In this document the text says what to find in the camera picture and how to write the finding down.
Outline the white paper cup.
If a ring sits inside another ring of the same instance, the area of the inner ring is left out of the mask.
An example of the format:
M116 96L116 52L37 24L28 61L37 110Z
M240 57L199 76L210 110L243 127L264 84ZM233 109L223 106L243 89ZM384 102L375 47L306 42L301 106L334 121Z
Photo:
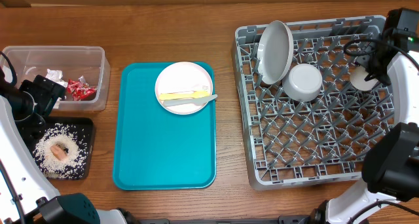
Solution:
M364 67L356 67L355 70L350 73L350 82L353 85L353 87L361 91L372 90L373 87L379 83L379 81L377 79L371 79L369 81L366 81L365 78L367 77L367 75L368 73L366 72Z

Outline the white napkin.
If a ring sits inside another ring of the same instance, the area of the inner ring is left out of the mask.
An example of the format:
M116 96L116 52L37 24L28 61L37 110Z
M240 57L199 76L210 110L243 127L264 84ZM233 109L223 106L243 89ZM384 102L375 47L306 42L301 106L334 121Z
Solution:
M51 70L47 69L47 74L45 76L47 79L54 81L57 84L62 85L64 88L67 88L68 82L63 80L63 72L62 70ZM67 96L64 96L63 98L57 99L57 102L55 103L53 109L59 109L60 102L66 100Z

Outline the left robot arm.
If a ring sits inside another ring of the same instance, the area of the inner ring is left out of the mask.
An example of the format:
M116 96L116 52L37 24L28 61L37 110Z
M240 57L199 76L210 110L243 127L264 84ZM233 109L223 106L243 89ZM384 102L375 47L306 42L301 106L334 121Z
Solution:
M81 193L61 195L44 177L24 143L15 113L30 115L33 97L19 91L16 72L1 76L1 222L137 223L124 209L97 210Z

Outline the white small bowl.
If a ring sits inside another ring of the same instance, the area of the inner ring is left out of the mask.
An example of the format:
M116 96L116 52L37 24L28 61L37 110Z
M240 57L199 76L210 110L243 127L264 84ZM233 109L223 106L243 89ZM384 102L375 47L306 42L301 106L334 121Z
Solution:
M284 92L293 100L309 102L320 93L323 79L319 69L310 64L294 66L282 81Z

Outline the orange food cube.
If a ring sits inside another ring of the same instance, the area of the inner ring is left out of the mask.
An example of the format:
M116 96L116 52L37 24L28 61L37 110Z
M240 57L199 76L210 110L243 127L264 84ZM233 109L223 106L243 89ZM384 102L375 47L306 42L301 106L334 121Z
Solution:
M67 158L66 152L58 145L52 145L50 147L50 151L60 161L63 161Z

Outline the red sauce packet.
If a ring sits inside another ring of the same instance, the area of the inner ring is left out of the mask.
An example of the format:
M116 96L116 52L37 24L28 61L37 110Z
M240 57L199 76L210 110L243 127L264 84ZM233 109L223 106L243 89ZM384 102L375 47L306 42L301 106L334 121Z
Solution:
M70 79L67 82L67 91L71 94L74 101L81 101L93 96L97 92L97 88L89 86L87 83Z

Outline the silver foil wrapper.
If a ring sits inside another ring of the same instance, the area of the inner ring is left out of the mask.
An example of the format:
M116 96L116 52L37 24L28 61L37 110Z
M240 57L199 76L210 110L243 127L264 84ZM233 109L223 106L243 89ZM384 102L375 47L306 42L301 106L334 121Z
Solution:
M79 82L83 85L83 86L89 86L89 84L86 82L86 79L84 78L84 76L82 75L81 77L79 77Z

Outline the white rice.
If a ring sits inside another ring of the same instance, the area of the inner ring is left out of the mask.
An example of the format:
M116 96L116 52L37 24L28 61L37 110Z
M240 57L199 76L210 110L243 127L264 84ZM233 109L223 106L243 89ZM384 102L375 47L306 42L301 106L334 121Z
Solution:
M89 155L84 136L78 136L74 124L54 123L45 130L35 144L32 155L45 177L50 179L82 179L86 174ZM52 145L60 146L67 154L63 161L50 151Z

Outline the grey round plate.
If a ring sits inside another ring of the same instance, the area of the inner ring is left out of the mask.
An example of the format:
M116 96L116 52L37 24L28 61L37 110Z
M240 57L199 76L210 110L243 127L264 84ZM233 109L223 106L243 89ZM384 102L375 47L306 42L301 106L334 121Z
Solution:
M293 36L283 22L275 20L264 29L257 48L258 72L262 82L274 84L282 80L293 59Z

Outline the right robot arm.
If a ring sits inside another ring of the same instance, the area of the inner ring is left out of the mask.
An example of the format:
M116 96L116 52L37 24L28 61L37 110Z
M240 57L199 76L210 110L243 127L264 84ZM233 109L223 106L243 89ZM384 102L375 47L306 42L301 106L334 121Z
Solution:
M368 217L418 197L418 11L389 11L378 39L366 39L367 48L345 54L359 67L350 77L358 90L372 83L393 90L394 127L366 154L361 179L340 196L324 201L306 217L280 217L279 223L367 223Z

